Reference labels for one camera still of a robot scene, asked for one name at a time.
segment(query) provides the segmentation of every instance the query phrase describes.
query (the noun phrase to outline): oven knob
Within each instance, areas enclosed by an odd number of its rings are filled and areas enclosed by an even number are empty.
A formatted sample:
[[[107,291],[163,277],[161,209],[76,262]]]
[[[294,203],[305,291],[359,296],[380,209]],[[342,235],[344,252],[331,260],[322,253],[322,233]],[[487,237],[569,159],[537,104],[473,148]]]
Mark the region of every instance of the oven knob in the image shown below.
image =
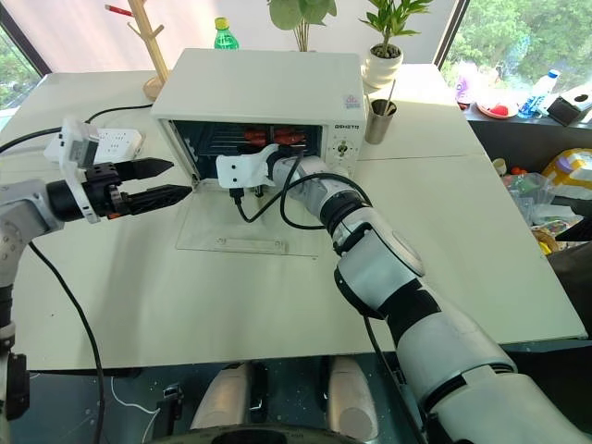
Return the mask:
[[[337,156],[338,157],[346,157],[350,154],[351,148],[348,146],[346,141],[341,141],[337,145]]]

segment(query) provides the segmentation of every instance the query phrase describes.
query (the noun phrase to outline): clutter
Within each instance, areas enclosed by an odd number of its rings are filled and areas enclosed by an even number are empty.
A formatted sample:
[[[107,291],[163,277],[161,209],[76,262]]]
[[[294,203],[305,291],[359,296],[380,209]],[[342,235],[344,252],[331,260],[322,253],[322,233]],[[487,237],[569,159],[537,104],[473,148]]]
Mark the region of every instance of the clutter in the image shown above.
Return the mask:
[[[563,221],[568,227],[577,224],[582,217],[574,213],[571,207],[565,205],[535,204],[531,214],[534,224],[542,225],[553,221]]]
[[[560,241],[558,239],[559,235],[563,233],[565,230],[570,228],[570,224],[563,221],[563,220],[553,220],[551,222],[546,222],[545,224],[538,225],[533,227],[534,228],[544,228],[546,231],[551,233],[553,237],[555,237],[555,241]]]
[[[542,104],[547,96],[553,91],[560,74],[559,71],[551,69],[546,76],[541,77],[535,83],[530,96],[518,110],[518,117],[529,118],[535,114],[540,104]]]
[[[528,226],[533,223],[535,205],[549,205],[553,201],[549,180],[538,173],[504,176],[501,180]]]
[[[525,169],[520,168],[519,166],[513,166],[510,172],[514,175],[526,174],[528,171]]]
[[[493,118],[510,118],[518,114],[518,105],[509,101],[480,101],[477,102],[477,108],[486,116]]]
[[[553,193],[573,199],[592,199],[592,150],[574,148],[558,155],[543,170]]]
[[[532,228],[531,232],[538,242],[538,247],[543,254],[551,254],[560,250],[559,244],[553,238],[553,235],[544,228]]]
[[[549,116],[567,127],[592,108],[592,82],[562,92],[547,109]]]
[[[469,105],[475,101],[477,80],[476,64],[461,62],[459,64],[459,77],[455,86],[455,98],[459,105]]]
[[[589,242],[592,241],[592,217],[584,217],[570,229],[557,236],[558,241]]]
[[[491,161],[491,165],[496,168],[496,171],[500,176],[504,176],[508,172],[508,166],[506,165],[506,161],[502,158],[493,159]]]

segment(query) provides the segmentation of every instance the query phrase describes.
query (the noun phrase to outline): white curtain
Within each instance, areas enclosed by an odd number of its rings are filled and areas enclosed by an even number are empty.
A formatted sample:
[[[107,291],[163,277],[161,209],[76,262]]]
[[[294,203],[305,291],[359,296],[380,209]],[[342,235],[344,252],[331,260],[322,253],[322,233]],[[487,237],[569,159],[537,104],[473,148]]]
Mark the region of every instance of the white curtain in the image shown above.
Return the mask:
[[[3,0],[5,8],[54,72],[152,69],[143,42],[128,28],[133,18],[105,10],[105,3],[129,9],[125,0]],[[163,57],[173,68],[185,47],[211,48],[214,18],[225,16],[243,49],[295,50],[290,31],[276,29],[266,0],[148,0],[146,11],[158,35]],[[397,44],[405,61],[431,63],[454,0],[437,0],[431,14],[410,19],[422,31]],[[365,0],[337,0],[338,15],[326,27],[311,27],[310,49],[364,56],[380,36],[358,18],[372,10]]]

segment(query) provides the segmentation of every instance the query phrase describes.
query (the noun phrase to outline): trees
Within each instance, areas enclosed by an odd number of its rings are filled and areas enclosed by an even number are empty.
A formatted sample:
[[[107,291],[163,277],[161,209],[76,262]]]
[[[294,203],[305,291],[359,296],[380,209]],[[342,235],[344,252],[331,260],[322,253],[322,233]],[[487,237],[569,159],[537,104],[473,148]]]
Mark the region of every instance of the trees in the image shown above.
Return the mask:
[[[592,78],[590,30],[590,0],[472,0],[442,72],[454,84],[455,64],[474,61],[497,68],[503,84],[526,87],[556,68],[558,90],[569,90]]]
[[[0,109],[20,105],[39,74],[0,28]]]

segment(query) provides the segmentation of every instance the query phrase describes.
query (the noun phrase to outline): black cable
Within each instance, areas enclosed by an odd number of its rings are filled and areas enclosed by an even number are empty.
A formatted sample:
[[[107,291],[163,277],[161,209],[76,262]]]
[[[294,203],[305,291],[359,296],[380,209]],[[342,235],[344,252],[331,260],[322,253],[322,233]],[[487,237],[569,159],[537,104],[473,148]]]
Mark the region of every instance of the black cable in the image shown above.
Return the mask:
[[[321,173],[314,173],[314,174],[310,174],[308,176],[304,176],[303,178],[294,180],[286,189],[286,191],[291,190],[292,188],[294,188],[297,185],[300,185],[301,183],[304,183],[306,180],[311,180],[311,179],[333,179],[342,183],[345,183],[347,185],[350,185],[352,188],[354,188],[356,191],[358,191],[360,193],[360,195],[362,196],[362,198],[366,201],[367,204],[372,205],[372,203],[370,202],[370,198],[368,197],[368,195],[366,194],[366,192],[362,189],[362,187],[360,185],[358,185],[357,183],[355,183],[353,180],[346,178],[345,176],[341,176],[339,174],[335,174],[335,173],[327,173],[327,172],[321,172]],[[240,216],[242,217],[242,219],[251,224],[252,222],[254,222],[255,220],[257,220],[265,211],[267,211],[269,209],[269,207],[277,200],[279,199],[282,194],[284,193],[284,190],[282,189],[282,191],[278,192],[277,194],[274,195],[274,197],[272,197],[269,202],[267,202],[262,208],[261,210],[259,210],[253,217],[248,217],[244,214],[244,210],[242,209],[242,205],[241,205],[241,201],[238,201],[236,203],[238,209],[239,209],[239,213]]]
[[[0,146],[0,154],[6,150],[9,150],[10,148],[12,148],[15,145],[18,145],[19,143],[25,142],[29,139],[34,139],[35,137],[44,136],[46,134],[54,134],[56,132],[59,132],[60,130],[61,130],[61,127],[60,128],[42,129],[41,131],[35,131],[30,134],[25,134],[24,136],[20,136],[20,137],[16,138],[14,141],[7,142],[4,145]]]
[[[288,218],[288,216],[286,215],[286,197],[288,196],[288,189],[290,187],[292,177],[294,176],[294,173],[296,172],[298,165],[301,163],[301,161],[303,159],[304,159],[304,150],[301,150],[298,153],[298,157],[296,158],[296,160],[292,164],[292,168],[290,168],[290,172],[288,173],[288,176],[286,177],[286,181],[284,182],[284,187],[281,190],[281,198],[279,199],[279,213],[281,214],[281,218],[284,220],[284,222],[286,222],[291,227],[294,227],[297,229],[325,229],[324,225],[308,226],[308,225],[297,224],[296,222],[292,222]]]
[[[113,111],[125,111],[127,109],[144,109],[144,108],[149,108],[152,105],[153,104],[135,105],[135,106],[118,106],[117,108],[107,108],[107,109],[104,109],[103,111],[99,111],[98,113],[94,113],[92,116],[90,116],[89,118],[84,120],[84,123],[91,123],[93,120],[95,120],[97,117],[101,116],[102,114],[111,113]]]
[[[103,373],[103,366],[101,365],[101,356],[99,355],[99,348],[96,345],[93,330],[91,329],[89,321],[86,319],[86,315],[82,311],[82,307],[80,307],[80,304],[74,297],[74,294],[70,290],[68,284],[66,283],[62,275],[60,275],[59,271],[57,271],[57,268],[49,261],[49,259],[47,259],[43,255],[43,253],[41,253],[41,251],[39,251],[37,246],[32,241],[29,242],[29,246],[31,247],[33,252],[37,254],[37,256],[42,260],[42,262],[47,265],[47,267],[52,271],[52,273],[54,273],[55,278],[62,286],[62,289],[64,289],[64,291],[66,292],[70,301],[74,305],[74,308],[76,308],[78,316],[80,317],[80,321],[84,325],[84,330],[86,331],[86,334],[89,337],[89,342],[91,343],[92,347],[92,356],[94,356],[94,364],[96,365],[96,375],[99,381],[99,414],[96,421],[96,428],[94,429],[94,438],[92,442],[94,444],[99,444],[101,441],[101,432],[103,431],[103,422],[105,420],[105,375]]]
[[[84,123],[91,123],[96,117],[99,117],[99,116],[101,116],[102,114],[105,114],[105,113],[110,113],[112,111],[123,111],[123,110],[126,110],[126,109],[149,108],[152,105],[153,104],[135,105],[135,106],[119,106],[117,108],[104,109],[103,111],[99,111],[98,113],[94,113],[92,116],[90,116],[89,118],[87,118],[84,121]],[[28,141],[30,139],[34,139],[36,137],[45,136],[47,134],[54,134],[54,133],[59,132],[60,130],[62,130],[62,128],[61,127],[58,127],[58,128],[50,128],[50,129],[41,129],[40,131],[35,131],[35,132],[31,132],[29,134],[25,134],[24,136],[20,136],[20,137],[16,138],[14,141],[7,142],[4,145],[0,146],[0,154],[3,153],[6,150],[12,148],[15,145],[18,145],[19,143],[26,142],[26,141]]]
[[[426,444],[426,439],[424,438],[422,431],[419,429],[419,426],[415,422],[415,418],[413,417],[413,414],[411,413],[411,410],[409,409],[407,402],[405,402],[405,398],[403,397],[403,393],[401,391],[401,386],[399,385],[399,381],[397,381],[395,375],[393,374],[392,370],[390,369],[390,365],[387,362],[387,358],[385,357],[385,354],[382,352],[382,350],[380,350],[380,346],[378,345],[378,341],[376,340],[376,336],[374,335],[374,330],[372,329],[372,324],[370,324],[370,319],[368,319],[368,316],[364,316],[364,325],[366,327],[366,332],[368,333],[368,338],[370,339],[370,342],[372,343],[372,348],[374,349],[374,352],[375,352],[376,356],[378,357],[378,361],[380,361],[382,363],[382,365],[385,367],[385,370],[387,371],[388,376],[389,376],[389,380],[392,382],[392,385],[395,387],[395,391],[397,392],[397,395],[398,395],[396,398],[399,401],[399,404],[401,405],[403,412],[405,413],[405,416],[411,426],[411,429],[413,431],[413,435],[414,435],[415,439],[417,439],[417,442],[419,442],[420,444]]]
[[[274,202],[279,199],[281,196],[281,192],[277,193],[274,195],[274,197],[272,197],[269,202],[267,202],[265,205],[263,205],[263,207],[257,212],[255,213],[255,215],[253,217],[247,217],[247,215],[244,214],[244,211],[242,209],[242,204],[240,201],[236,202],[237,208],[239,209],[239,213],[240,216],[242,217],[242,219],[247,222],[248,224],[252,224],[255,220],[257,220],[259,217],[261,217],[261,215],[267,211],[269,209],[269,207],[271,205],[274,204]]]

